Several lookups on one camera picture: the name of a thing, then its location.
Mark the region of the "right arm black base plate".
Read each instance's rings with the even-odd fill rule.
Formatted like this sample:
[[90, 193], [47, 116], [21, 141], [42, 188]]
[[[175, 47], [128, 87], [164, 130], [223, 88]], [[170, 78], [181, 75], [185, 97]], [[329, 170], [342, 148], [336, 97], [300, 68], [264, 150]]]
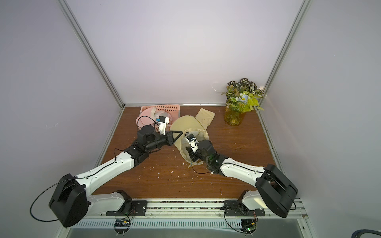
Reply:
[[220, 208], [225, 212], [226, 216], [246, 216], [246, 217], [264, 217], [265, 211], [263, 209], [249, 210], [242, 202], [238, 200], [225, 200], [224, 205]]

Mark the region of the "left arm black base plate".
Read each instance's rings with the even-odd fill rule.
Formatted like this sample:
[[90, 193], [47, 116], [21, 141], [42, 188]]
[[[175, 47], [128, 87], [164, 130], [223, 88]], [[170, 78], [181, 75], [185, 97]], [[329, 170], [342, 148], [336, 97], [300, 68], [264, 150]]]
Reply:
[[106, 216], [119, 216], [119, 217], [145, 216], [147, 204], [148, 204], [147, 200], [125, 201], [119, 210], [107, 211]]

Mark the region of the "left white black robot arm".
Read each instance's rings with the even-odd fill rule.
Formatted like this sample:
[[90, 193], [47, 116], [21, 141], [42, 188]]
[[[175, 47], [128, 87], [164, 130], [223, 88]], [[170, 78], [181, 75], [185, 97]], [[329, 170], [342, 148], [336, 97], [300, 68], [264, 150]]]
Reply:
[[95, 195], [102, 185], [140, 165], [151, 153], [163, 146], [173, 145], [182, 131], [156, 132], [153, 126], [144, 126], [137, 132], [131, 146], [108, 162], [77, 176], [61, 177], [49, 202], [49, 207], [63, 227], [69, 228], [86, 216], [106, 214], [129, 216], [133, 211], [132, 198], [123, 190]]

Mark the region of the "pink baseball cap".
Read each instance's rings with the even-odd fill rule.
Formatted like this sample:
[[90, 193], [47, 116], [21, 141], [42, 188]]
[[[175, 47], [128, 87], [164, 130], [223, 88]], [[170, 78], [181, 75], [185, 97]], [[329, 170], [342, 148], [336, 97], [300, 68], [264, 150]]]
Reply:
[[152, 107], [143, 110], [140, 116], [137, 117], [136, 123], [138, 128], [140, 129], [143, 126], [154, 124], [154, 121], [156, 119], [159, 119], [159, 117], [168, 117], [170, 123], [173, 120], [172, 116], [168, 112]]

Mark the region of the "beige baseball cap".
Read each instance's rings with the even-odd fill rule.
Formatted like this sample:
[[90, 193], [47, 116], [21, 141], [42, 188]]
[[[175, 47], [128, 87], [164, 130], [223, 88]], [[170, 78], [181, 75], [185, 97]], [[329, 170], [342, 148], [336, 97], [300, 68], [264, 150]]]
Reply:
[[198, 142], [209, 140], [207, 128], [212, 121], [213, 119], [201, 118], [199, 115], [196, 117], [182, 116], [171, 125], [171, 131], [181, 131], [183, 133], [180, 138], [176, 140], [174, 146], [179, 150], [180, 155], [187, 163], [192, 163], [193, 165], [203, 163], [191, 162], [189, 152], [186, 150], [187, 147], [190, 147], [187, 137], [193, 135]]

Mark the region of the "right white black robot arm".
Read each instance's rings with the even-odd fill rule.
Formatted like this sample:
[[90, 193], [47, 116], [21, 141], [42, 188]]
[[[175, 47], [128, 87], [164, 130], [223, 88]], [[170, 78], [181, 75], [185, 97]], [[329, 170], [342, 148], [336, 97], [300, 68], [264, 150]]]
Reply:
[[277, 216], [286, 218], [292, 210], [297, 187], [273, 164], [252, 166], [219, 154], [208, 140], [188, 142], [186, 150], [192, 162], [199, 160], [212, 174], [235, 178], [252, 185], [256, 191], [246, 191], [239, 199], [246, 210], [267, 208]]

